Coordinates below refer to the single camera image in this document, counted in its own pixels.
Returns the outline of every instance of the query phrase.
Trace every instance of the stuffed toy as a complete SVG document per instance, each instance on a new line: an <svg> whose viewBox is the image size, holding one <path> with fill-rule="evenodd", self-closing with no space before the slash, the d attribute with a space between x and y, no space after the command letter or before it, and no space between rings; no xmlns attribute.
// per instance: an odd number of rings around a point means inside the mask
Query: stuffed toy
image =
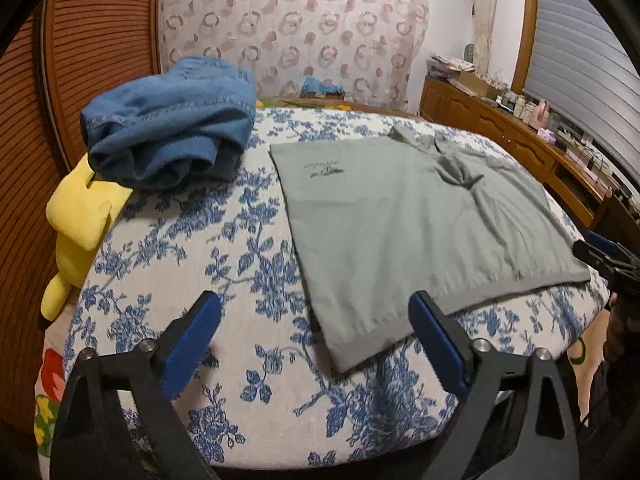
<svg viewBox="0 0 640 480"><path fill-rule="evenodd" d="M94 180L94 175L85 155L47 203L47 221L58 232L58 273L47 285L40 304L43 328L56 319L71 287L82 287L102 238L131 195L130 189Z"/></svg>

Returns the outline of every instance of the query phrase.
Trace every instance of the patterned curtain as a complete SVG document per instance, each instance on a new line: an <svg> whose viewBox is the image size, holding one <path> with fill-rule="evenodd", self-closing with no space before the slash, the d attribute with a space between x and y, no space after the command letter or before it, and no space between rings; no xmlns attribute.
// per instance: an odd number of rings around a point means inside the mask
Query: patterned curtain
<svg viewBox="0 0 640 480"><path fill-rule="evenodd" d="M259 96L297 96L305 76L358 102L403 108L427 0L160 0L162 69L215 56L251 69Z"/></svg>

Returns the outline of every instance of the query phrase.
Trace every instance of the wooden dresser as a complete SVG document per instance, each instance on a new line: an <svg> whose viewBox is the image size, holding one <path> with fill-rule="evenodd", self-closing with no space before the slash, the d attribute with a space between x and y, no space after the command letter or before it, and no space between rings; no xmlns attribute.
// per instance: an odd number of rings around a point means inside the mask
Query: wooden dresser
<svg viewBox="0 0 640 480"><path fill-rule="evenodd" d="M528 124L454 86L427 77L420 116L481 134L502 146L556 199L581 230L596 218L606 190Z"/></svg>

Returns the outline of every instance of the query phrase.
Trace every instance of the bedspread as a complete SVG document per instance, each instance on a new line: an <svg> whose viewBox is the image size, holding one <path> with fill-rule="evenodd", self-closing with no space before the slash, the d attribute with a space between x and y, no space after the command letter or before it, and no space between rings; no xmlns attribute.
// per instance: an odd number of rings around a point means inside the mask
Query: bedspread
<svg viewBox="0 0 640 480"><path fill-rule="evenodd" d="M223 319L194 378L174 401L195 445L215 465L332 465L433 438L456 406L420 343L396 344L345 375L332 373L310 316L270 143L386 135L400 122L441 131L517 162L490 140L446 126L343 112L258 110L250 146L231 184L194 181L172 192L136 192L108 233L80 293L62 364L78 352L132 349L185 312L203 289L220 295ZM579 232L549 197L574 238ZM498 298L457 316L496 348L559 356L603 306L606 283L554 286ZM135 405L122 397L133 438L148 446Z"/></svg>

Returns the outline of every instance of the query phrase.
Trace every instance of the metal screw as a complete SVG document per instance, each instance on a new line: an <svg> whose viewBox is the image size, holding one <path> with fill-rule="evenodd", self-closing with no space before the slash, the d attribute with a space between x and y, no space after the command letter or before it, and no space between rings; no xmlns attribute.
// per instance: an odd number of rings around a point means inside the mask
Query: metal screw
<svg viewBox="0 0 640 480"><path fill-rule="evenodd" d="M143 339L138 343L138 348L144 353L155 352L158 350L158 342L155 339Z"/></svg>
<svg viewBox="0 0 640 480"><path fill-rule="evenodd" d="M536 348L533 354L541 361L551 361L552 359L551 352L546 348Z"/></svg>
<svg viewBox="0 0 640 480"><path fill-rule="evenodd" d="M87 348L83 348L81 351L78 352L78 359L80 359L81 361L88 361L89 359L93 359L97 355L98 355L98 352L96 352L93 348L88 346Z"/></svg>
<svg viewBox="0 0 640 480"><path fill-rule="evenodd" d="M492 348L491 343L482 338L474 339L473 345L479 352L489 352Z"/></svg>

